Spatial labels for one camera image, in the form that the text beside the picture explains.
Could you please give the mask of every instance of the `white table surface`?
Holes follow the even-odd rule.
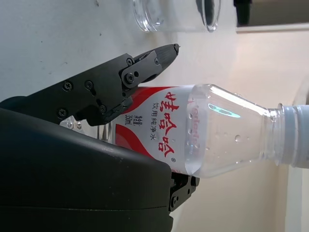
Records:
[[[179,43],[173,64],[151,86],[224,87],[236,55],[236,12],[223,1],[215,33],[145,33],[131,0],[0,1],[0,101],[26,96],[123,53]],[[96,135],[92,128],[83,128]],[[180,210],[172,213],[175,222]]]

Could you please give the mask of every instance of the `bottle label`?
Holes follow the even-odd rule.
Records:
[[[184,147],[193,86],[140,87],[132,106],[112,123],[113,143],[167,163],[187,174]]]

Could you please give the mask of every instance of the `plastic water bottle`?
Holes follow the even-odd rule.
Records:
[[[215,85],[187,104],[185,169],[211,177],[261,160],[309,168],[309,105],[266,109]]]

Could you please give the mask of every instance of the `glass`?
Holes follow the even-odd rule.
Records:
[[[133,8],[138,26],[146,32],[213,32],[221,0],[133,0]]]

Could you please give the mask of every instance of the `dark object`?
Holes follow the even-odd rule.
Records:
[[[106,107],[105,107],[105,105],[99,106],[98,110],[100,111],[101,114],[106,113]]]
[[[171,44],[136,58],[123,54],[27,97],[5,100],[0,107],[57,124],[63,118],[59,118],[55,112],[65,108],[68,112],[66,117],[73,115],[77,120],[87,119],[90,126],[104,125],[132,104],[131,95],[138,84],[156,78],[174,61],[178,49],[178,44]],[[128,59],[134,61],[131,66],[127,64]],[[139,77],[133,83],[128,83],[125,76],[135,72]],[[66,82],[72,83],[74,89],[59,91]],[[101,105],[107,109],[104,115],[98,110]]]
[[[178,45],[164,50],[168,47],[174,58],[157,54],[159,65],[155,49],[134,59],[129,67],[136,71],[128,71],[125,54],[28,97],[0,103],[3,231],[171,230],[169,212],[191,196],[197,178],[171,173],[165,163],[57,125],[64,115],[93,125],[110,122],[129,107],[136,89],[126,87],[122,75],[139,70],[138,83],[159,75],[178,54]],[[66,82],[74,89],[63,91]]]
[[[133,64],[133,60],[130,59],[130,58],[128,58],[128,59],[126,60],[126,63],[128,64],[128,66],[131,66],[131,65]]]
[[[238,26],[246,26],[250,21],[250,9],[252,0],[234,0],[234,6],[237,11]]]
[[[213,3],[213,0],[196,0],[198,12],[201,14],[201,17],[204,21],[203,2],[204,2],[204,10],[205,10],[205,18],[206,18],[206,22],[204,22],[204,24],[211,25],[214,21],[214,3]]]
[[[73,88],[73,86],[70,82],[65,82],[64,85],[63,85],[63,89],[65,91],[70,91],[70,90],[72,90],[72,88]]]
[[[60,119],[65,119],[65,118],[67,117],[67,115],[68,115],[68,112],[67,112],[66,109],[60,109],[60,110],[58,110],[58,117],[59,117]]]
[[[134,76],[133,76],[133,74],[132,73],[128,73],[127,75],[126,75],[126,82],[128,83],[128,84],[132,84],[133,82],[134,82]]]

